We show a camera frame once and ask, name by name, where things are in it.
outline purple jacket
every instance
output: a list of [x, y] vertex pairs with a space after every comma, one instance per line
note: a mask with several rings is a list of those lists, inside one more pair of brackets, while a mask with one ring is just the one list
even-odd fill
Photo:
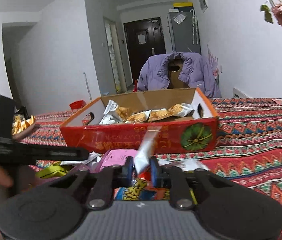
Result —
[[184, 60], [179, 80], [190, 88], [199, 87], [208, 98], [221, 98], [208, 60], [198, 53], [175, 52], [155, 55], [143, 65], [138, 81], [138, 91], [167, 89], [170, 83], [168, 75], [169, 61], [175, 58]]

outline wall vent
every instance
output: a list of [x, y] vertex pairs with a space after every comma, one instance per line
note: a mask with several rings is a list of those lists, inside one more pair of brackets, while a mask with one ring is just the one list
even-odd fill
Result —
[[233, 98], [249, 98], [246, 94], [242, 93], [240, 90], [233, 88]]

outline wall picture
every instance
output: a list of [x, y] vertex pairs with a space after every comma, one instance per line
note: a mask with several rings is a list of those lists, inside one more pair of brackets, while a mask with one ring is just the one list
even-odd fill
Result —
[[202, 12], [205, 12], [205, 10], [208, 8], [207, 0], [199, 0], [200, 7]]

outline refrigerator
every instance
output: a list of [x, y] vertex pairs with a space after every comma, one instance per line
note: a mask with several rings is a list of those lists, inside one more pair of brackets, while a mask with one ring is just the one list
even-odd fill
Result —
[[[185, 19], [182, 23], [175, 22], [175, 18], [182, 13]], [[169, 12], [169, 32], [173, 52], [196, 52], [201, 54], [200, 36], [195, 35], [193, 44], [193, 24], [191, 12]]]

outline metal screw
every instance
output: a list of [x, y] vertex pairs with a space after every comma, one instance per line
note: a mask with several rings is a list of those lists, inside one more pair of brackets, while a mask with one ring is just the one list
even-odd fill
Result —
[[94, 207], [94, 208], [103, 207], [104, 204], [105, 204], [105, 202], [102, 199], [93, 199], [89, 202], [89, 205]]
[[177, 205], [181, 208], [188, 208], [192, 205], [192, 201], [189, 199], [180, 199], [177, 201]]

